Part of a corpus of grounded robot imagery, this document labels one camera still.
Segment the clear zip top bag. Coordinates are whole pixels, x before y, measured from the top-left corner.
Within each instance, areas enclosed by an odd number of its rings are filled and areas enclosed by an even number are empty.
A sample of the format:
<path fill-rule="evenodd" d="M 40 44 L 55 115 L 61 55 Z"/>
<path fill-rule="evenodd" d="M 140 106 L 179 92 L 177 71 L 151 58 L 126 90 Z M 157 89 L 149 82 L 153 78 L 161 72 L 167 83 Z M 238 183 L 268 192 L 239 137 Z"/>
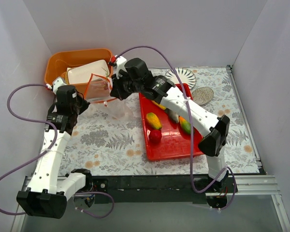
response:
<path fill-rule="evenodd" d="M 100 79 L 100 75 L 92 73 L 85 89 L 85 99 L 96 109 L 116 119 L 132 118 L 133 112 L 125 101 L 111 97 L 110 93 L 106 89 L 105 82 Z"/>

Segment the grey fish toy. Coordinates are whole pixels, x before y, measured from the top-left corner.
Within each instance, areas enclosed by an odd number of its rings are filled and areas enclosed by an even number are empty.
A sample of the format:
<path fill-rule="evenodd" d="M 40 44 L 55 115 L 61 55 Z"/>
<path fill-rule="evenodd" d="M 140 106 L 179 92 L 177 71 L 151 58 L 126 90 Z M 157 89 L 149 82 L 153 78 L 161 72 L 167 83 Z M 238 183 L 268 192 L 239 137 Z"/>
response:
<path fill-rule="evenodd" d="M 175 113 L 174 111 L 172 111 L 172 110 L 170 110 L 170 109 L 168 109 L 168 108 L 166 108 L 164 111 L 165 111 L 165 113 L 168 115 L 169 119 L 170 119 L 172 122 L 174 122 L 174 123 L 176 123 L 176 124 L 179 123 L 179 115 L 178 115 L 177 113 Z"/>

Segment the purple grape bunch toy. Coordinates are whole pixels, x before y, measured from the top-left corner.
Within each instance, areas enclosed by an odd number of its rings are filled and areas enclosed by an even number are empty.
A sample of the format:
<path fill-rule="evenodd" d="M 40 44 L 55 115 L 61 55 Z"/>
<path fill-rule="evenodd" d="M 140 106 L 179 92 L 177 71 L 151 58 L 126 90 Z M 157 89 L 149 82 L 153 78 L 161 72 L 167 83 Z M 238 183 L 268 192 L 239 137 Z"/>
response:
<path fill-rule="evenodd" d="M 102 68 L 102 70 L 105 72 L 105 75 L 101 75 L 100 76 L 100 79 L 103 80 L 105 82 L 105 86 L 106 86 L 106 89 L 111 92 L 112 90 L 112 87 L 113 87 L 113 82 L 112 82 L 112 79 L 110 77 L 110 73 L 109 73 L 109 70 L 106 69 L 106 68 Z"/>

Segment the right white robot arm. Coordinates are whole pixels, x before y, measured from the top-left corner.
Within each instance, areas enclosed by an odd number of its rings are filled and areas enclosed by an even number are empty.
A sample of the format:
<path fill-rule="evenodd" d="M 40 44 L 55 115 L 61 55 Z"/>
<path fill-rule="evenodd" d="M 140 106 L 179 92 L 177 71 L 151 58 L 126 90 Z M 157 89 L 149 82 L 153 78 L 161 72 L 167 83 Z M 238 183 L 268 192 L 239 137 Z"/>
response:
<path fill-rule="evenodd" d="M 224 159 L 224 146 L 230 119 L 203 109 L 187 98 L 183 88 L 178 88 L 166 77 L 154 76 L 140 58 L 126 60 L 124 57 L 112 57 L 110 65 L 116 68 L 116 73 L 112 75 L 112 97 L 124 100 L 132 93 L 141 93 L 186 119 L 201 134 L 203 138 L 198 148 L 206 155 L 210 189 L 222 191 L 227 185 L 229 173 Z"/>

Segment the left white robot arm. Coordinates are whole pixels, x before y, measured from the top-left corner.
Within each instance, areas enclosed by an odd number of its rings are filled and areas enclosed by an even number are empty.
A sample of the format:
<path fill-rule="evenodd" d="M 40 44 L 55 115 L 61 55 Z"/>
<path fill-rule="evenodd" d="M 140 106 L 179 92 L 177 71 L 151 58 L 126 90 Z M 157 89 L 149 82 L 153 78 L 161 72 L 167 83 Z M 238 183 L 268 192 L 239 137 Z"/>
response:
<path fill-rule="evenodd" d="M 42 151 L 46 154 L 38 159 L 33 177 L 25 191 L 19 191 L 16 197 L 19 205 L 29 216 L 61 218 L 66 210 L 67 201 L 78 190 L 89 193 L 93 189 L 93 181 L 88 178 L 90 172 L 73 170 L 61 183 L 58 173 L 61 159 L 77 117 L 89 106 L 75 86 L 62 85 L 54 87 L 56 102 L 47 113 L 47 121 L 54 124 L 46 125 Z"/>

